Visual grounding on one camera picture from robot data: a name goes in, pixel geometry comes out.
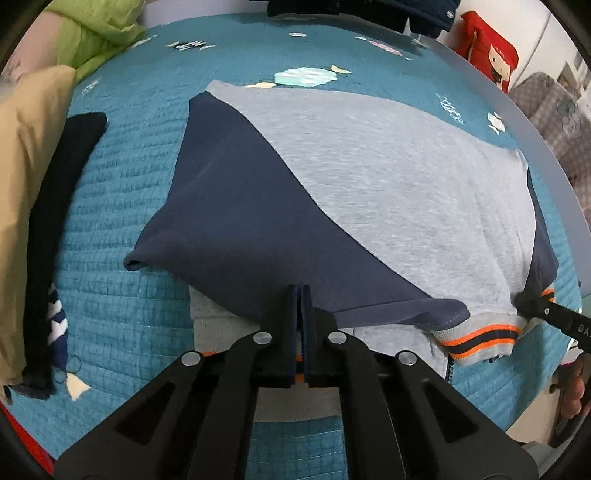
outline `lime green garment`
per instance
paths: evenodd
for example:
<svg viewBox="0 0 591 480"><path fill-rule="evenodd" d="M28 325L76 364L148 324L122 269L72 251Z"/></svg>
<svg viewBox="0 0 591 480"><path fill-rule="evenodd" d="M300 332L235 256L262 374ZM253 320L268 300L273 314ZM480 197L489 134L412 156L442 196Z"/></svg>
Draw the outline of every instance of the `lime green garment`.
<svg viewBox="0 0 591 480"><path fill-rule="evenodd" d="M144 0L54 0L46 10L64 17L57 63L74 67L80 82L145 35L137 23Z"/></svg>

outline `metal rivet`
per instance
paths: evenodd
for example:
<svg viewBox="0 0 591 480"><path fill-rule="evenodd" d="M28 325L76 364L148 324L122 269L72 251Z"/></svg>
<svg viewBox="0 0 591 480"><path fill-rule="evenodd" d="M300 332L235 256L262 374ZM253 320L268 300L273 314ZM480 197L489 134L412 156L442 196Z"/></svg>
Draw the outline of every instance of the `metal rivet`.
<svg viewBox="0 0 591 480"><path fill-rule="evenodd" d="M187 352L181 357L181 362L186 367L197 365L201 361L201 355L197 352Z"/></svg>
<svg viewBox="0 0 591 480"><path fill-rule="evenodd" d="M417 363L417 356L409 351L400 352L398 354L398 361L403 365L414 365Z"/></svg>
<svg viewBox="0 0 591 480"><path fill-rule="evenodd" d="M340 345L341 343L345 343L347 341L347 336L343 332L330 332L329 333L329 342L336 343Z"/></svg>
<svg viewBox="0 0 591 480"><path fill-rule="evenodd" d="M266 345L273 340L273 335L269 332L257 332L252 336L257 345Z"/></svg>

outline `gray plaid cloth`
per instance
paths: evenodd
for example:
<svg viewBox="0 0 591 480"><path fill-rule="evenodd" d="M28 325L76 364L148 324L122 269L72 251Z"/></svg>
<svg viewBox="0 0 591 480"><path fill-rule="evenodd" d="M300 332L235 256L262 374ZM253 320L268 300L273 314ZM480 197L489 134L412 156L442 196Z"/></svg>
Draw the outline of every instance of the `gray plaid cloth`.
<svg viewBox="0 0 591 480"><path fill-rule="evenodd" d="M591 230L591 121L545 73L534 73L509 97L530 119L562 166Z"/></svg>

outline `red object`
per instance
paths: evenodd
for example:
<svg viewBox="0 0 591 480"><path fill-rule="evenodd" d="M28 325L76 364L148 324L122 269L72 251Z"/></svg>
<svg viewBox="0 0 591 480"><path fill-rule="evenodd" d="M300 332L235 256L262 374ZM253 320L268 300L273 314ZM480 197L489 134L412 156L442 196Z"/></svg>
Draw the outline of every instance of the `red object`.
<svg viewBox="0 0 591 480"><path fill-rule="evenodd" d="M519 63L517 50L475 11L466 12L462 18L464 19L464 39L456 49L456 53L472 63L507 93L511 73Z"/></svg>
<svg viewBox="0 0 591 480"><path fill-rule="evenodd" d="M25 431L25 429L20 426L20 424L14 419L14 417L12 415L10 415L10 412L6 409L6 407L4 405L2 405L1 402L0 402L0 408L2 409L2 411L4 412L6 417L8 418L10 425L12 426L14 431L17 433L18 437L25 444L25 447L27 447L27 450L29 451L29 453L31 455L33 455L33 458L37 462L39 462L39 464L43 467L43 469L47 473L52 475L53 474L53 465L55 463L54 459L51 458L49 453L47 453L43 448L41 448L41 446L35 440L33 440L33 437L31 437Z"/></svg>

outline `blue quilt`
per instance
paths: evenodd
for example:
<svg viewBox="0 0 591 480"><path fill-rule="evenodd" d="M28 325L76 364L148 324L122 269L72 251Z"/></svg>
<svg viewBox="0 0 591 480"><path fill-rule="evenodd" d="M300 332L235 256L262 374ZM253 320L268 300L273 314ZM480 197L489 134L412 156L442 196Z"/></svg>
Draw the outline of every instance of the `blue quilt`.
<svg viewBox="0 0 591 480"><path fill-rule="evenodd" d="M392 35L385 44L377 33L259 14L190 19L152 28L148 36L74 93L71 114L104 111L109 119L74 194L55 279L69 321L69 362L90 388L73 401L65 382L46 402L15 396L10 408L54 457L193 345L187 286L164 271L126 271L122 261L166 199L189 99L211 80L250 85L299 67L337 72L336 80L315 88L395 99L492 144L518 148L510 132L491 127L490 107L460 74L408 37ZM211 47L170 46L197 40ZM560 263L557 301L576 310L580 294L564 227L535 172L533 179ZM547 381L567 343L541 325L511 357L455 367L452 384L506 429ZM337 418L257 424L249 478L344 478L341 428Z"/></svg>

